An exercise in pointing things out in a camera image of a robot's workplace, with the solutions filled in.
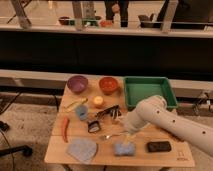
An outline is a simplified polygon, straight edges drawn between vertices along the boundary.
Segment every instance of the white object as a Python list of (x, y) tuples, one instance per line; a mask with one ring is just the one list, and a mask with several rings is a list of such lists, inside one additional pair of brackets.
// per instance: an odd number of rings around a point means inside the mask
[(150, 122), (213, 156), (213, 128), (179, 117), (167, 111), (166, 106), (166, 100), (161, 96), (140, 101), (124, 118), (125, 129), (134, 134)]

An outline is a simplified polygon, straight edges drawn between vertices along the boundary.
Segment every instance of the metal pole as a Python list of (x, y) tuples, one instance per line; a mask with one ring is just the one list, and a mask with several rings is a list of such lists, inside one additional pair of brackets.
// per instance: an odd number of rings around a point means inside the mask
[(168, 7), (166, 9), (165, 17), (161, 25), (163, 33), (168, 33), (171, 30), (173, 18), (175, 16), (178, 0), (169, 0)]
[(31, 22), (27, 18), (27, 15), (24, 11), (24, 8), (21, 5), (20, 0), (11, 0), (11, 3), (16, 12), (16, 15), (18, 16), (20, 26), (24, 29), (31, 27)]
[(75, 28), (78, 31), (83, 30), (82, 10), (80, 1), (72, 1), (73, 13), (75, 18)]

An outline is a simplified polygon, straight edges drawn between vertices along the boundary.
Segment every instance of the dish towel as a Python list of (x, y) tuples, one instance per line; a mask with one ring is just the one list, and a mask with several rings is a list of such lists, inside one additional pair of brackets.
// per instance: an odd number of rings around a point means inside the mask
[(89, 164), (96, 152), (96, 142), (87, 138), (75, 138), (67, 148), (67, 153), (83, 164)]

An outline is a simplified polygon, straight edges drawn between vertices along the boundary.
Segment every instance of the red bowl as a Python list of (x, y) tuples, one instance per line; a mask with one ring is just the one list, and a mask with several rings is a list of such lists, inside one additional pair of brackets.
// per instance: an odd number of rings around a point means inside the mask
[(66, 16), (60, 17), (58, 19), (58, 21), (61, 25), (69, 25), (69, 20), (70, 20), (70, 18), (66, 17)]
[(103, 77), (99, 81), (99, 87), (105, 95), (110, 95), (118, 89), (118, 81), (113, 77)]
[(67, 87), (76, 94), (83, 92), (88, 86), (88, 79), (82, 75), (75, 75), (67, 81)]

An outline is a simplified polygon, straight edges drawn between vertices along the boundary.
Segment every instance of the table leg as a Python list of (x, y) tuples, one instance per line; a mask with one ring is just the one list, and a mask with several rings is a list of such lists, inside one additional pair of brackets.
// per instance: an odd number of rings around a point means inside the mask
[(171, 167), (162, 167), (159, 171), (168, 171)]
[(64, 168), (64, 171), (73, 171), (68, 164), (62, 164), (61, 165)]

